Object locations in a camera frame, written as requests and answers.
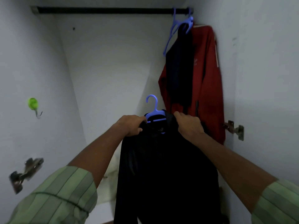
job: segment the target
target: blue plastic hanger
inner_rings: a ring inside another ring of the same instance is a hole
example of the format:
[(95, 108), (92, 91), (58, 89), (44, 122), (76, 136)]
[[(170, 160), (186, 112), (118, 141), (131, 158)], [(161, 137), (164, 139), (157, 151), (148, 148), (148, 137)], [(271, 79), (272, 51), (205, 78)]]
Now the blue plastic hanger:
[[(146, 117), (146, 119), (148, 119), (149, 117), (151, 117), (151, 116), (156, 116), (156, 115), (163, 115), (163, 116), (165, 116), (165, 112), (164, 111), (158, 111), (157, 110), (157, 105), (158, 105), (158, 98), (155, 96), (155, 95), (148, 95), (147, 96), (147, 98), (146, 98), (146, 102), (148, 103), (148, 101), (149, 101), (149, 97), (154, 97), (155, 99), (156, 99), (156, 104), (155, 104), (155, 109), (154, 109), (154, 111), (152, 111), (152, 112), (150, 112), (150, 113), (147, 113), (146, 115), (145, 115), (145, 117)], [(153, 120), (153, 122), (158, 122), (158, 121), (162, 121), (162, 120), (166, 120), (166, 118), (163, 118), (163, 119), (155, 119), (155, 120)]]
[(191, 8), (188, 7), (189, 9), (189, 16), (188, 16), (188, 19), (180, 22), (178, 20), (176, 20), (176, 8), (173, 8), (173, 23), (172, 23), (172, 26), (171, 26), (171, 29), (170, 29), (170, 35), (169, 35), (169, 39), (168, 39), (168, 42), (167, 42), (167, 45), (165, 47), (165, 50), (163, 52), (163, 55), (166, 56), (166, 50), (167, 50), (167, 46), (170, 42), (170, 39), (172, 38), (172, 36), (176, 33), (176, 31), (178, 30), (178, 28), (183, 24), (183, 23), (187, 23), (189, 25), (187, 31), (186, 31), (186, 34), (191, 30), (192, 26), (193, 26), (193, 17), (191, 16)]

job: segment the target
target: black hanging rod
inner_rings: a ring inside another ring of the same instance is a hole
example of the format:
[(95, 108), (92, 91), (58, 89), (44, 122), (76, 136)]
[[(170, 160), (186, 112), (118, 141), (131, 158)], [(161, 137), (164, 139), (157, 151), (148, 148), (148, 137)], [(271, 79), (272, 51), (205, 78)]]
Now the black hanging rod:
[[(173, 9), (147, 8), (77, 8), (30, 6), (34, 14), (173, 14)], [(189, 8), (176, 9), (176, 14), (189, 14)]]

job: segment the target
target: green sleeve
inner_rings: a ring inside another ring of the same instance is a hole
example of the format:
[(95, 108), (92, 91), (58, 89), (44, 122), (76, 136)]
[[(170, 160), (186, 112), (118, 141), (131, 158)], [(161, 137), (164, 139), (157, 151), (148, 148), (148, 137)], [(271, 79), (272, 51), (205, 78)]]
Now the green sleeve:
[(84, 223), (96, 203), (97, 189), (92, 174), (66, 166), (24, 198), (8, 223)]
[(299, 187), (287, 180), (269, 185), (252, 213), (253, 224), (298, 224)]

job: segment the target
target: red jacket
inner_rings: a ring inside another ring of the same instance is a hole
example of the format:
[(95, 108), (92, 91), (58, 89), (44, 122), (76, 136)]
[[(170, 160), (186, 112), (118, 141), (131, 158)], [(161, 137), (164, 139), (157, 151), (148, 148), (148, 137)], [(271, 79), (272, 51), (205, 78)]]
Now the red jacket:
[[(224, 123), (222, 81), (214, 32), (210, 26), (194, 26), (191, 32), (195, 51), (192, 104), (188, 107), (187, 114), (198, 116), (205, 126), (206, 133), (223, 144), (225, 129), (222, 126)], [(170, 103), (169, 93), (166, 90), (166, 80), (165, 66), (159, 78), (159, 86), (166, 110), (171, 113), (183, 112), (183, 106)]]

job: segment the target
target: hand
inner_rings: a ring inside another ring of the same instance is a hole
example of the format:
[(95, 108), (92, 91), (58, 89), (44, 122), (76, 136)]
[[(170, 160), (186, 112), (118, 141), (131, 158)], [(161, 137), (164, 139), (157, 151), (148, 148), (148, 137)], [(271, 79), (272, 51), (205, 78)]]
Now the hand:
[(178, 122), (178, 131), (191, 143), (194, 138), (204, 133), (204, 129), (198, 117), (192, 117), (179, 112), (175, 112), (174, 116)]
[(124, 127), (127, 130), (127, 137), (138, 135), (142, 129), (139, 128), (139, 125), (142, 122), (147, 122), (145, 116), (139, 117), (136, 115), (132, 116), (122, 116), (115, 124), (121, 127)]

